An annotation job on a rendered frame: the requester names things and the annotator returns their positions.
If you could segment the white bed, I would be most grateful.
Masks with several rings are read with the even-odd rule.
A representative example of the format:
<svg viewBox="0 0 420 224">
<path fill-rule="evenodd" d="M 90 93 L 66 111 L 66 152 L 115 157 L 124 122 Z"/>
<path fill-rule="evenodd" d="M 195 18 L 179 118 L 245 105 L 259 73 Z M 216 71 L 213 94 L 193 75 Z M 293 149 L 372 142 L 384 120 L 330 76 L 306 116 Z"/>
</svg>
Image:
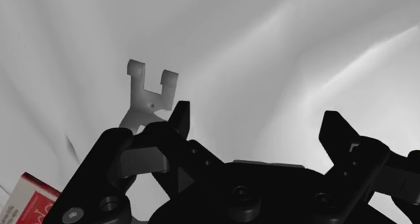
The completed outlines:
<svg viewBox="0 0 420 224">
<path fill-rule="evenodd" d="M 0 0 L 0 211 L 29 172 L 57 190 L 145 86 L 179 75 L 190 137 L 225 162 L 332 163 L 322 115 L 420 150 L 420 0 Z"/>
</svg>

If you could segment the grey forked bracket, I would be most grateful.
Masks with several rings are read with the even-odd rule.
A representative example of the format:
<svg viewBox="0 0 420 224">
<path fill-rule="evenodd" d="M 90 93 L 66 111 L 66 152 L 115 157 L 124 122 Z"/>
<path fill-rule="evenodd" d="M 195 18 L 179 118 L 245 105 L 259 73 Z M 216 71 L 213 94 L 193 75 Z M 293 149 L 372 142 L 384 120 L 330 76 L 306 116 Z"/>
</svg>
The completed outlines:
<svg viewBox="0 0 420 224">
<path fill-rule="evenodd" d="M 164 121 L 155 113 L 172 110 L 178 82 L 177 73 L 164 69 L 160 81 L 162 90 L 155 93 L 145 89 L 145 73 L 145 63 L 129 60 L 127 75 L 131 77 L 130 106 L 119 127 L 131 130 L 134 135 L 151 122 Z"/>
</svg>

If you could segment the red and white box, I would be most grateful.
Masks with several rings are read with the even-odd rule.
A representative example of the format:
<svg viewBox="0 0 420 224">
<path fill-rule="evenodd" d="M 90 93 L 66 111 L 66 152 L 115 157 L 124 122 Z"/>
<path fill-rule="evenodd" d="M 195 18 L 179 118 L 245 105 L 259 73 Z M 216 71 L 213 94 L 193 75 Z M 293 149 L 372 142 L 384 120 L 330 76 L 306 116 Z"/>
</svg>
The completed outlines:
<svg viewBox="0 0 420 224">
<path fill-rule="evenodd" d="M 61 192 L 25 172 L 0 212 L 0 224 L 42 224 Z"/>
</svg>

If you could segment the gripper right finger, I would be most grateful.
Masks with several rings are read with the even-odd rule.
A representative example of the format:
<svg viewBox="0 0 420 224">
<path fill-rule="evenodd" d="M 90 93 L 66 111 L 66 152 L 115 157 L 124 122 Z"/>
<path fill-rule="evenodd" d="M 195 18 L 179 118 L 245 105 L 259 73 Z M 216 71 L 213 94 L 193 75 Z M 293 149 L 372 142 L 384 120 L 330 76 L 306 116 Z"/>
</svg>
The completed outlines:
<svg viewBox="0 0 420 224">
<path fill-rule="evenodd" d="M 412 224 L 420 224 L 420 150 L 399 155 L 383 142 L 359 135 L 330 110 L 324 113 L 318 138 L 333 167 L 317 196 L 315 224 L 396 224 L 370 206 L 377 192 L 389 196 Z"/>
</svg>

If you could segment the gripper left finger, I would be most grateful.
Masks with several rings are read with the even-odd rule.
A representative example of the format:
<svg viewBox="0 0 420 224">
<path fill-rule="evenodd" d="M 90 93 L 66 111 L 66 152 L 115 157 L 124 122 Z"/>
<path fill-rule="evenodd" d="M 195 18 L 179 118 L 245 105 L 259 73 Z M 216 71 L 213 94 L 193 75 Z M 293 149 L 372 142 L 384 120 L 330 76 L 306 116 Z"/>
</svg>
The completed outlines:
<svg viewBox="0 0 420 224">
<path fill-rule="evenodd" d="M 169 121 L 152 122 L 134 135 L 104 131 L 42 224 L 132 224 L 127 190 L 151 173 L 170 197 L 148 224 L 222 224 L 227 217 L 212 190 L 222 162 L 188 140 L 190 103 L 179 101 Z"/>
</svg>

